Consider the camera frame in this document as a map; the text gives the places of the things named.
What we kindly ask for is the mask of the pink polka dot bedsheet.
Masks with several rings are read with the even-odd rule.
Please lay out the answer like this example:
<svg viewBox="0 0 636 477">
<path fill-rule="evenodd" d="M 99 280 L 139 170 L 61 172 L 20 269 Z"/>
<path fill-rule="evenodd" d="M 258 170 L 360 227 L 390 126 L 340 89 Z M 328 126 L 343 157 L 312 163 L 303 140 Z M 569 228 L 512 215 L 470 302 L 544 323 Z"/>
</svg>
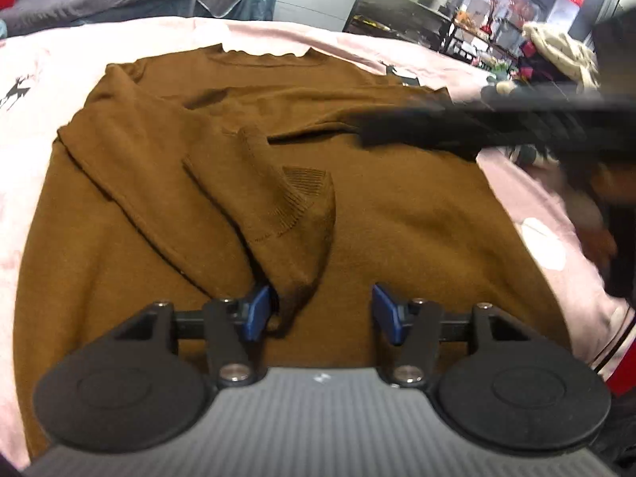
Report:
<svg viewBox="0 0 636 477">
<path fill-rule="evenodd" d="M 58 28 L 6 40 L 1 47 L 1 450 L 18 466 L 34 456 L 17 399 L 14 323 L 17 285 L 35 209 L 58 130 L 83 108 L 110 65 L 218 45 L 251 56 L 310 50 L 349 62 L 406 87 L 427 88 L 428 100 L 477 95 L 480 71 L 398 40 L 333 32 L 284 21 L 154 17 Z M 475 158 L 522 243 L 562 310 L 575 357 L 619 389 L 634 380 L 634 313 L 609 296 L 559 194 L 500 150 Z M 615 378 L 615 370 L 622 376 Z"/>
</svg>

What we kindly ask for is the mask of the black metal shelf rack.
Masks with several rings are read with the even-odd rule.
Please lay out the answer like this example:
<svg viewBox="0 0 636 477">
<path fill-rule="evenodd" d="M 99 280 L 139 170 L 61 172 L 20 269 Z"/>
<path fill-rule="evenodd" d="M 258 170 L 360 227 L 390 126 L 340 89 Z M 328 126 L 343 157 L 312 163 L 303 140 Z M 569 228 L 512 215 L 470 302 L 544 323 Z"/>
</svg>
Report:
<svg viewBox="0 0 636 477">
<path fill-rule="evenodd" d="M 412 0 L 356 0 L 344 32 L 396 39 L 446 54 L 452 19 Z"/>
</svg>

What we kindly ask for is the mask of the navy red folded clothes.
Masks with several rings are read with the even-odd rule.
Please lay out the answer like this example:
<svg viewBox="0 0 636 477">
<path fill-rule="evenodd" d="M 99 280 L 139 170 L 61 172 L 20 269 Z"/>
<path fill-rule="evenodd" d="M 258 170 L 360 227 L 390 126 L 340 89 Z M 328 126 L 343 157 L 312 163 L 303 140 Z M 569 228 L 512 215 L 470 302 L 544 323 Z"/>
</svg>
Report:
<svg viewBox="0 0 636 477">
<path fill-rule="evenodd" d="M 541 56 L 529 41 L 524 41 L 521 45 L 518 76 L 530 84 L 574 84 L 578 87 L 576 82 L 568 79 L 551 62 Z"/>
</svg>

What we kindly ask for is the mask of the cream patterned folded garment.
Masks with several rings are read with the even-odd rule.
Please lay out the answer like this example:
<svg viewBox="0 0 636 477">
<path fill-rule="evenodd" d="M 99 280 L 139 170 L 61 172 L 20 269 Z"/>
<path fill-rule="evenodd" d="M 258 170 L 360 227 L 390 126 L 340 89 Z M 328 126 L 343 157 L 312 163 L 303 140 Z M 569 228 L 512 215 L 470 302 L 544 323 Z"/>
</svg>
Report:
<svg viewBox="0 0 636 477">
<path fill-rule="evenodd" d="M 601 85 L 595 53 L 567 32 L 558 31 L 551 24 L 526 21 L 522 35 L 541 56 L 576 82 L 579 91 L 590 91 Z"/>
</svg>

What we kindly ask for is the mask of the brown knit sweater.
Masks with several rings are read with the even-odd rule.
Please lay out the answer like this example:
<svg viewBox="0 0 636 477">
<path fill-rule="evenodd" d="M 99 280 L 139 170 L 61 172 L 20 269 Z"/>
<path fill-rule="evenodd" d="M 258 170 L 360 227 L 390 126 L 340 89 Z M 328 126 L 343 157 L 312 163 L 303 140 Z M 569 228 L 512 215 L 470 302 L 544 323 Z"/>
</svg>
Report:
<svg viewBox="0 0 636 477">
<path fill-rule="evenodd" d="M 17 285 L 14 367 L 31 454 L 35 383 L 156 301 L 247 294 L 280 305 L 264 361 L 373 363 L 371 287 L 454 311 L 491 302 L 570 346 L 545 277 L 473 157 L 365 150 L 356 113 L 406 87 L 310 50 L 200 48 L 110 65 L 58 130 Z"/>
</svg>

